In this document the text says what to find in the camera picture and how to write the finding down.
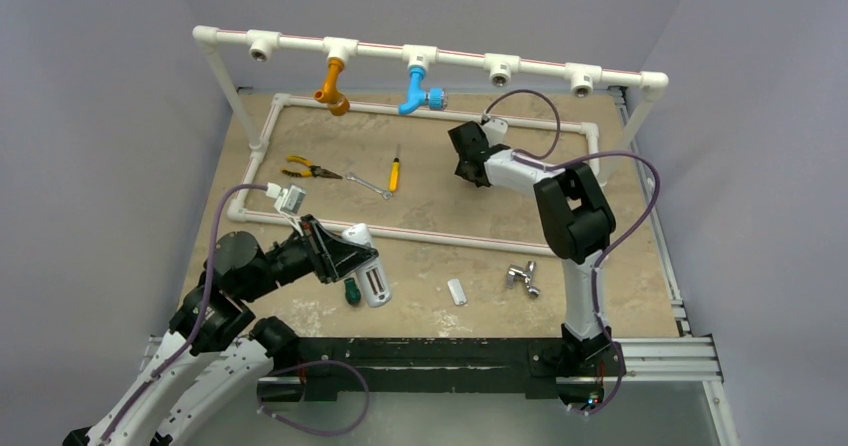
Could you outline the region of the white remote control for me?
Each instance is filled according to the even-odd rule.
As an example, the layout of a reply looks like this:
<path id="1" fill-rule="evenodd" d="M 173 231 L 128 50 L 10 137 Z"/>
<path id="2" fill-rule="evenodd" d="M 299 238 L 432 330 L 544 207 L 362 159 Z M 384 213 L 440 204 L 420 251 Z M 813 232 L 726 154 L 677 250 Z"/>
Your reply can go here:
<path id="1" fill-rule="evenodd" d="M 376 249 L 374 238 L 365 223 L 354 224 L 342 232 L 347 241 Z M 376 256 L 354 270 L 355 281 L 362 299 L 371 308 L 386 305 L 392 298 L 391 286 L 382 259 Z"/>

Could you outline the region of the white battery cover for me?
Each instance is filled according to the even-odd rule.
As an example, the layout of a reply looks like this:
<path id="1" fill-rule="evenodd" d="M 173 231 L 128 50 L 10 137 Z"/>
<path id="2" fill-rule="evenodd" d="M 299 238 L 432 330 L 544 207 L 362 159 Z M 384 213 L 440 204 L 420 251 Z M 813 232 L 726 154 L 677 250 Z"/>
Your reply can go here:
<path id="1" fill-rule="evenodd" d="M 464 306 L 467 304 L 466 294 L 458 278 L 450 279 L 447 282 L 447 287 L 450 292 L 452 301 L 456 306 Z"/>

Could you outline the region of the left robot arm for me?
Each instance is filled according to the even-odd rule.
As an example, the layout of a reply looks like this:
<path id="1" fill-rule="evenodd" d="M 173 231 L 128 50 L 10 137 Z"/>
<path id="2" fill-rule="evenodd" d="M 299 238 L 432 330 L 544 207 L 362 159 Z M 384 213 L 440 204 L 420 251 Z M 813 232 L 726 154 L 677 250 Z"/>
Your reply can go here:
<path id="1" fill-rule="evenodd" d="M 311 364 L 300 337 L 280 319 L 258 319 L 249 305 L 301 278 L 328 284 L 353 276 L 374 286 L 369 306 L 390 300 L 365 224 L 333 233 L 311 215 L 296 222 L 268 250 L 247 231 L 220 237 L 131 389 L 95 425 L 69 432 L 64 444 L 183 445 L 250 383 L 269 372 L 300 374 Z"/>

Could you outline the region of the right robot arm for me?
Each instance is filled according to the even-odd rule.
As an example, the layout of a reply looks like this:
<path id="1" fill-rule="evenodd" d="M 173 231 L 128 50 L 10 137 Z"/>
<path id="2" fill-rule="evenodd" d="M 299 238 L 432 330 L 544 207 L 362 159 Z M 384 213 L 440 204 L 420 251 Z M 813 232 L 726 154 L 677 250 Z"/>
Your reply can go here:
<path id="1" fill-rule="evenodd" d="M 566 312 L 553 364 L 561 374 L 588 371 L 611 346 L 601 263 L 616 229 L 595 173 L 584 162 L 556 167 L 491 144 L 476 122 L 448 134 L 458 155 L 457 176 L 477 187 L 504 187 L 535 200 L 545 241 L 561 260 L 564 276 Z"/>

